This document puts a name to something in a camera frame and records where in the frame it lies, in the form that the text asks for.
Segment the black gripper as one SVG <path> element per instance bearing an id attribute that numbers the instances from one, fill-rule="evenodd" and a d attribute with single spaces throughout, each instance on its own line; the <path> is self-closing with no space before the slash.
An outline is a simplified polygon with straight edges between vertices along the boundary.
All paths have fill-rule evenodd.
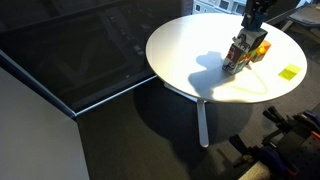
<path id="1" fill-rule="evenodd" d="M 266 13 L 277 0 L 247 0 L 244 13 L 254 15 L 256 13 Z"/>

